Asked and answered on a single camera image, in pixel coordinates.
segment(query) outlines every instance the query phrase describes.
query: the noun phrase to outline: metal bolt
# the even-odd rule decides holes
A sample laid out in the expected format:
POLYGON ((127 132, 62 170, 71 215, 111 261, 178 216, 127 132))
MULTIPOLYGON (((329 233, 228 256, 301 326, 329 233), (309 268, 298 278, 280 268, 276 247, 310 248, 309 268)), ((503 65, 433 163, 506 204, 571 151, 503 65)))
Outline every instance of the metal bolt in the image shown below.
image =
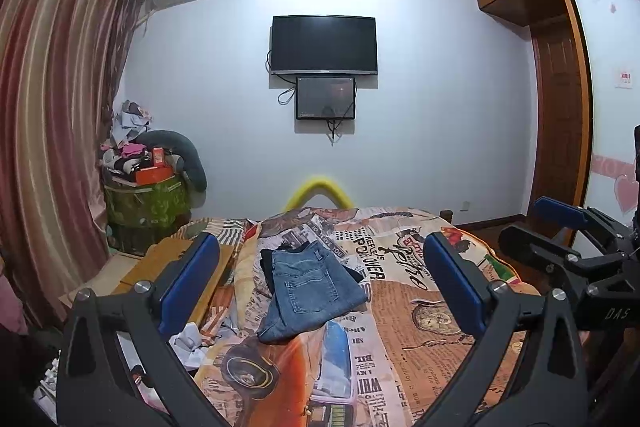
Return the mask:
POLYGON ((564 301, 566 299, 566 293, 560 288, 553 288, 551 290, 551 296, 557 301, 564 301))
POLYGON ((138 281, 133 285, 136 293, 146 293, 151 289, 151 281, 138 281))
POLYGON ((76 293, 76 299, 79 301, 86 301, 89 297, 91 297, 91 288, 81 288, 76 293))
POLYGON ((491 281, 489 283, 489 288, 491 288, 495 293, 504 293, 508 289, 508 284, 505 281, 491 281))

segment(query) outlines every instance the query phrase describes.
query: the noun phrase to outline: blue gripper pad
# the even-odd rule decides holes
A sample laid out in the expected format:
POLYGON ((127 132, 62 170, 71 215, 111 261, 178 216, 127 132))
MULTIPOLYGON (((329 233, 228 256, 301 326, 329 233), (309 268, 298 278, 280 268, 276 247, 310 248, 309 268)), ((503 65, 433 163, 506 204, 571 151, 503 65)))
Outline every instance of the blue gripper pad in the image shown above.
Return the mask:
POLYGON ((449 241, 440 232, 434 232, 424 240, 422 249, 424 264, 438 285, 447 306, 453 313, 460 329, 468 335, 479 339, 486 330, 485 305, 478 291, 471 284, 465 271, 473 269, 478 272, 487 292, 487 281, 482 272, 460 254, 453 250, 449 241))
POLYGON ((158 332, 165 341, 184 329, 200 295, 218 266, 220 245, 216 236, 210 233, 199 234, 183 254, 183 257, 187 256, 190 259, 160 299, 158 332))
POLYGON ((542 196, 533 204, 533 211, 546 221, 558 223, 561 227, 572 230, 580 230, 587 227, 587 218, 584 211, 576 206, 562 203, 542 196))

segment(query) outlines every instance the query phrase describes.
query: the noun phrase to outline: yellow arch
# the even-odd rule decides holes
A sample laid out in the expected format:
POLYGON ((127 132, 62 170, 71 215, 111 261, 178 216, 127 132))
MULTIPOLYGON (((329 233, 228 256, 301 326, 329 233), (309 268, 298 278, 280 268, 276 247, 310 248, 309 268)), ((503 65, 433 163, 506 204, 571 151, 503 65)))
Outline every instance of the yellow arch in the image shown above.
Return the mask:
POLYGON ((288 212, 292 208, 300 208, 300 206, 303 206, 303 204, 309 199, 311 193, 319 188, 328 192, 329 197, 338 208, 354 208, 353 202, 347 194, 345 194, 344 191, 335 184, 335 182, 332 182, 328 178, 318 176, 307 180, 294 192, 293 196, 287 202, 284 212, 288 212))

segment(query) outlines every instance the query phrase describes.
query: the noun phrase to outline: monitor below television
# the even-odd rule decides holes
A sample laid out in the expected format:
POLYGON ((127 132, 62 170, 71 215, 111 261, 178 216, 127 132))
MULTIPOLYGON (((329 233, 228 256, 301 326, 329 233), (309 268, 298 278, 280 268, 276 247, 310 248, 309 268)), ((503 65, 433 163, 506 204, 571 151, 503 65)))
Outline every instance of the monitor below television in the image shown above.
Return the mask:
POLYGON ((356 118, 353 77, 300 76, 296 79, 298 120, 353 120, 356 118))
POLYGON ((273 18, 271 73, 377 74, 372 17, 292 15, 273 18))

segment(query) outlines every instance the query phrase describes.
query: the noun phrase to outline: jeans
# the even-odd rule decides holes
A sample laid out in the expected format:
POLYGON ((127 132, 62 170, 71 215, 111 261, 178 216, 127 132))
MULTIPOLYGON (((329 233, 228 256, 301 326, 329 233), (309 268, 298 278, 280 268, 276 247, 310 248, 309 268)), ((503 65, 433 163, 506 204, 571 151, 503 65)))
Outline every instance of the jeans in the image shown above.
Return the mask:
POLYGON ((258 328, 264 343, 290 339, 367 301, 335 255, 314 241, 300 253, 273 252, 275 292, 258 328))

